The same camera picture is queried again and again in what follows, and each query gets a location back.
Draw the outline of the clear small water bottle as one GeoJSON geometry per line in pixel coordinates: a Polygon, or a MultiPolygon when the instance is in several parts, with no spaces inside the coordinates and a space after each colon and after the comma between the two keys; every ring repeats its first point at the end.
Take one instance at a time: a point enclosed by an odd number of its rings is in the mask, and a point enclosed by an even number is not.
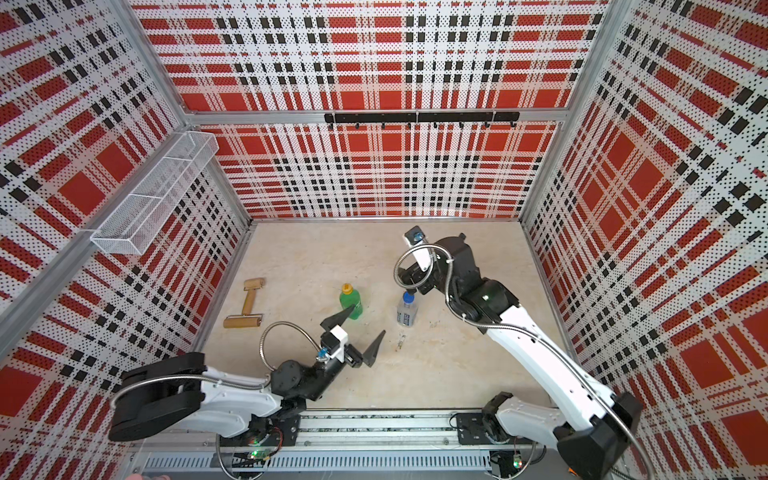
{"type": "Polygon", "coordinates": [[[407,304],[403,301],[403,295],[401,301],[397,307],[397,323],[403,327],[412,327],[415,324],[415,318],[418,311],[418,305],[415,301],[411,304],[407,304]]]}

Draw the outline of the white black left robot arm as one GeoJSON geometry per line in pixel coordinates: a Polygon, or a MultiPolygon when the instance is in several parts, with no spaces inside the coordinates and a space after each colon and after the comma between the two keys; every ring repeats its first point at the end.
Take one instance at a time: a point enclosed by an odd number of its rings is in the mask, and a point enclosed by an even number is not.
{"type": "Polygon", "coordinates": [[[304,365],[286,360],[265,378],[233,375],[205,363],[192,352],[130,370],[110,400],[108,438],[132,442],[168,428],[215,433],[223,438],[265,435],[319,400],[345,367],[375,364],[385,335],[365,351],[352,345],[343,328],[351,308],[324,319],[313,347],[316,360],[304,365]]]}

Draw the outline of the green plastic soda bottle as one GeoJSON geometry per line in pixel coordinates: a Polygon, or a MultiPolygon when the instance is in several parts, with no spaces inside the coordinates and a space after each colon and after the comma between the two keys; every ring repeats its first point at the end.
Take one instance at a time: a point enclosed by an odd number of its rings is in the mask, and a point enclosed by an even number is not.
{"type": "Polygon", "coordinates": [[[351,294],[344,294],[341,289],[339,301],[343,309],[355,305],[354,312],[349,316],[352,320],[358,320],[363,313],[363,305],[360,292],[353,287],[351,294]]]}

